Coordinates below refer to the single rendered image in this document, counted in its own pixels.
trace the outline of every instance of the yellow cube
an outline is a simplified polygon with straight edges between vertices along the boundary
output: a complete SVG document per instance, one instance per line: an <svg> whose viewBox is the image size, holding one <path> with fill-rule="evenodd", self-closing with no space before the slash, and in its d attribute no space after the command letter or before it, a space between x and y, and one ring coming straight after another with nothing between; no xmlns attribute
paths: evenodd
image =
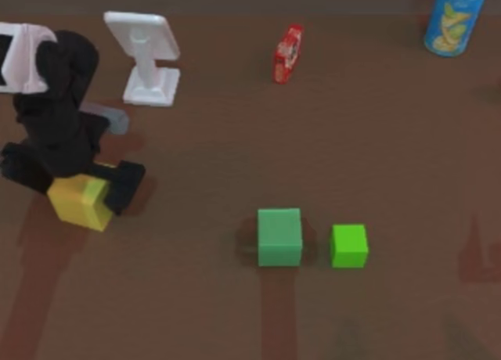
<svg viewBox="0 0 501 360"><path fill-rule="evenodd" d="M47 196L60 221L102 232L113 217L104 203L109 189L106 180L77 175L54 179Z"/></svg>

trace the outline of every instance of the teal cube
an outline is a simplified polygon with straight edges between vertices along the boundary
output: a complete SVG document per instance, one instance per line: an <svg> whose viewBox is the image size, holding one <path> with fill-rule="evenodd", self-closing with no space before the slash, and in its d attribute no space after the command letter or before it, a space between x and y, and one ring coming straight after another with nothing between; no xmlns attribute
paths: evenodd
<svg viewBox="0 0 501 360"><path fill-rule="evenodd" d="M258 210L259 266L299 266L302 251L300 209Z"/></svg>
<svg viewBox="0 0 501 360"><path fill-rule="evenodd" d="M364 225L333 225L330 260L333 268L363 268L369 256Z"/></svg>

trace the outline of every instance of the table surface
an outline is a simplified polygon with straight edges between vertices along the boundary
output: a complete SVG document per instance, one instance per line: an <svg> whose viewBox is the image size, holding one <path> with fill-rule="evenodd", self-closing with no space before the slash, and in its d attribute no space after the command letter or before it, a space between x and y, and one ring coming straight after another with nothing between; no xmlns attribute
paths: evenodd
<svg viewBox="0 0 501 360"><path fill-rule="evenodd" d="M170 19L172 108L124 105L132 61L96 17L7 17L91 38L88 100L128 111L100 160L144 163L104 233L0 180L0 359L490 360L501 356L501 19L467 53L415 17ZM305 42L271 82L289 22ZM0 142L17 141L8 97ZM260 207L299 207L298 270L256 267ZM329 267L334 223L366 224L365 269Z"/></svg>

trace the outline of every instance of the red object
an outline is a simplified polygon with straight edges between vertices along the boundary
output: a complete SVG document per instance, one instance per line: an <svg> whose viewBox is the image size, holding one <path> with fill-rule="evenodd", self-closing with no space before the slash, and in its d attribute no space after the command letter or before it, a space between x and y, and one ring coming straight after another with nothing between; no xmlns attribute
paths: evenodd
<svg viewBox="0 0 501 360"><path fill-rule="evenodd" d="M273 80L277 84L285 84L289 81L290 74L301 52L303 30L301 25L290 25L286 34L276 47Z"/></svg>

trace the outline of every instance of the cube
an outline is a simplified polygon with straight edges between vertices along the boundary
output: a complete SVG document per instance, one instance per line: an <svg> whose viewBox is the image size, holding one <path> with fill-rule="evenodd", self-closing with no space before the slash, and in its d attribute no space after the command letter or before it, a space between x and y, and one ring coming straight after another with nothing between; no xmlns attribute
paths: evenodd
<svg viewBox="0 0 501 360"><path fill-rule="evenodd" d="M259 266L299 266L303 251L300 209L258 211Z"/></svg>
<svg viewBox="0 0 501 360"><path fill-rule="evenodd" d="M47 196L60 221L102 232L113 217L104 203L109 188L106 180L77 175L54 179Z"/></svg>
<svg viewBox="0 0 501 360"><path fill-rule="evenodd" d="M333 268L363 268L369 255L364 225L333 225L330 259Z"/></svg>

